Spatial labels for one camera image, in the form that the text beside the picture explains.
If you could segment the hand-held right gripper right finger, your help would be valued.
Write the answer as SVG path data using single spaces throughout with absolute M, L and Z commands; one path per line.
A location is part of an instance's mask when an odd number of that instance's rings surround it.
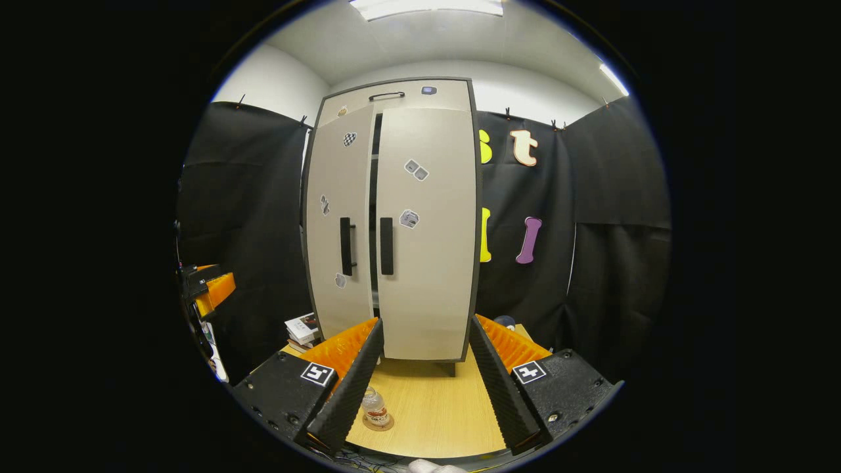
M 483 315 L 470 318 L 468 344 L 511 455 L 567 442 L 625 386 L 576 351 L 549 352 Z

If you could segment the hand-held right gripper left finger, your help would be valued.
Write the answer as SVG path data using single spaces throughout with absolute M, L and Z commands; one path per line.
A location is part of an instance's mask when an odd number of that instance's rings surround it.
M 382 321 L 375 317 L 305 353 L 273 354 L 233 388 L 233 395 L 283 442 L 336 454 L 382 352 Z

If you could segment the grey cabinet door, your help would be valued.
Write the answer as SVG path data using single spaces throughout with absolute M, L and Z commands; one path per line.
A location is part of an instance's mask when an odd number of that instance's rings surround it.
M 369 201 L 375 112 L 350 112 L 315 133 L 304 179 L 304 255 L 324 339 L 373 317 Z
M 465 359 L 475 308 L 480 197 L 470 112 L 382 113 L 376 280 L 388 359 Z

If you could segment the grey cabinet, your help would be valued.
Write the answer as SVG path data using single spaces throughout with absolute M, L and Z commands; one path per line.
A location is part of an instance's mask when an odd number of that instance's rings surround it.
M 478 126 L 478 120 L 477 120 L 477 108 L 476 108 L 476 101 L 475 101 L 475 94 L 474 94 L 474 84 L 472 84 L 472 80 L 470 78 L 461 78 L 461 77 L 415 77 L 415 78 L 400 78 L 400 79 L 390 79 L 390 80 L 385 80 L 385 81 L 376 81 L 376 83 L 388 83 L 388 81 L 405 81 L 405 80 L 415 80 L 415 79 L 421 79 L 421 78 L 442 78 L 442 79 L 451 78 L 451 79 L 466 79 L 466 80 L 470 81 L 470 94 L 471 94 L 471 103 L 472 103 L 472 111 L 470 111 L 470 113 L 472 114 L 472 119 L 474 120 L 474 134 L 476 136 L 476 150 L 477 150 L 477 154 L 478 154 L 478 161 L 480 161 L 480 147 L 478 146 L 478 143 L 480 142 L 480 126 Z M 372 161 L 371 161 L 371 174 L 370 174 L 371 185 L 370 185 L 370 201 L 369 201 L 369 228 L 370 228 L 369 248 L 370 248 L 370 261 L 371 261 L 371 288 L 373 290 L 373 311 L 375 312 L 375 314 L 373 315 L 372 318 L 376 317 L 376 318 L 380 319 L 381 321 L 382 321 L 382 319 L 380 317 L 379 302 L 378 302 L 378 281 L 376 280 L 376 270 L 378 269 L 378 250 L 376 250 L 376 218 L 375 218 L 376 217 L 376 206 L 375 206 L 376 201 L 375 201 L 375 198 L 376 198 L 376 172 L 378 171 L 378 148 L 379 148 L 379 145 L 380 145 L 380 133 L 381 133 L 381 127 L 382 127 L 382 113 L 384 113 L 384 111 L 382 111 L 380 113 L 375 112 L 375 130 L 373 131 L 373 143 L 372 143 L 372 150 L 371 150 Z M 311 132 L 311 135 L 310 135 L 310 138 L 309 138 L 309 144 L 307 144 L 306 156 L 304 156 L 304 165 L 303 165 L 303 170 L 302 170 L 302 197 L 301 197 L 302 246 L 303 246 L 303 255 L 304 255 L 304 265 L 306 266 L 306 275 L 307 275 L 307 265 L 306 265 L 306 252 L 305 252 L 306 247 L 304 246 L 304 209 L 305 209 L 305 207 L 304 207 L 304 197 L 306 197 L 307 162 L 309 161 L 310 153 L 312 151 L 313 138 L 315 138 L 315 133 L 318 131 L 318 129 L 321 128 L 322 126 L 324 126 L 324 125 L 318 126 L 317 119 L 316 119 L 316 122 L 315 122 L 315 128 L 313 128 L 313 131 Z M 482 197 L 481 171 L 480 171 L 480 190 L 481 190 L 481 197 Z M 481 230 L 482 230 L 481 197 L 480 197 L 481 219 L 480 219 L 480 230 L 478 231 L 478 236 L 480 237 L 480 239 L 478 239 L 479 241 L 481 240 Z M 477 296 L 477 292 L 478 292 L 478 275 L 480 275 L 480 249 L 481 249 L 481 244 L 478 245 L 478 271 L 477 271 L 476 296 Z M 309 277 L 308 276 L 307 276 L 307 287 L 309 288 L 309 293 L 310 293 L 310 298 L 311 298 L 311 290 L 310 290 L 310 287 L 309 287 Z M 466 355 L 467 354 L 468 354 L 468 332 L 466 333 Z M 383 357 L 384 359 L 388 359 L 387 357 L 384 356 L 384 352 L 382 352 L 381 357 Z M 393 360 L 399 360 L 399 361 L 403 361 L 403 362 L 406 362 L 406 363 L 434 363 L 434 362 L 429 362 L 429 361 L 409 361 L 409 360 L 402 360 L 402 359 L 393 359 Z M 442 368 L 443 368 L 443 371 L 445 373 L 447 373 L 449 375 L 454 375 L 455 374 L 455 368 L 456 368 L 457 363 L 435 363 L 435 364 L 436 365 L 441 365 Z

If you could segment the grey cabinet drawer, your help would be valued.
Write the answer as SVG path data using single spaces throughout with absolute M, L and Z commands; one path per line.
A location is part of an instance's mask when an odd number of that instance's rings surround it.
M 421 78 L 367 84 L 323 99 L 318 126 L 327 125 L 352 112 L 373 106 L 376 113 L 391 108 L 441 108 L 472 111 L 470 81 L 451 78 Z

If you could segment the white cover book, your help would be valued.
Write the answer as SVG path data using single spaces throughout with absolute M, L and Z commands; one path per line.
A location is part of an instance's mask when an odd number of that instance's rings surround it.
M 299 344 L 312 344 L 321 339 L 321 330 L 313 313 L 286 320 L 285 327 L 289 338 Z

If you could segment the black backdrop cloth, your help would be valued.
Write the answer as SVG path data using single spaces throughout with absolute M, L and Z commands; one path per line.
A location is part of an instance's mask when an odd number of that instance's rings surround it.
M 607 379 L 631 379 L 671 252 L 663 161 L 639 108 L 618 99 L 564 131 L 493 112 L 478 125 L 492 150 L 478 314 L 508 315 L 544 348 L 572 348 Z M 298 120 L 214 102 L 187 153 L 178 251 L 235 276 L 214 323 L 234 382 L 285 345 L 286 320 L 312 311 L 300 238 L 306 138 Z

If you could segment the small ceiling light panel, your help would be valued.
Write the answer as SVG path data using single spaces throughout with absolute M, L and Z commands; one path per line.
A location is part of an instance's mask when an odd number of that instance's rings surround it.
M 601 71 L 602 75 L 621 93 L 621 96 L 628 97 L 629 91 L 627 87 L 622 83 L 621 78 L 616 75 L 615 72 L 610 69 L 605 63 L 601 63 L 599 65 L 599 70 Z

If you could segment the large ceiling light panel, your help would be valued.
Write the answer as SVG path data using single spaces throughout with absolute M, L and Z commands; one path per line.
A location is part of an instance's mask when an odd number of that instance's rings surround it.
M 403 13 L 424 11 L 460 11 L 502 17 L 502 0 L 348 0 L 366 21 Z

